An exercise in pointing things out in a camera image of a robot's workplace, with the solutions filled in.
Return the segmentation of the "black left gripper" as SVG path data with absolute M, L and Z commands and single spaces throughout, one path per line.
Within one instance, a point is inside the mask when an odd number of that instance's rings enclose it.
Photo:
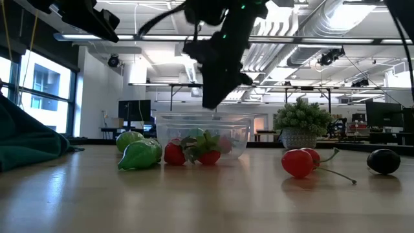
M 51 13 L 51 6 L 56 6 L 61 20 L 80 28 L 94 36 L 112 41 L 119 41 L 115 29 L 120 19 L 106 9 L 100 11 L 94 7 L 97 0 L 28 0 L 36 9 Z

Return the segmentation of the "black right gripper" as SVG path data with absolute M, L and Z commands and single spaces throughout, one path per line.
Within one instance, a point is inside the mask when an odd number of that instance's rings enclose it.
M 185 42 L 183 53 L 200 65 L 199 70 L 203 77 L 202 106 L 205 108 L 216 108 L 238 85 L 253 83 L 248 75 L 240 72 L 241 63 L 228 54 L 227 49 L 222 48 L 219 42 Z

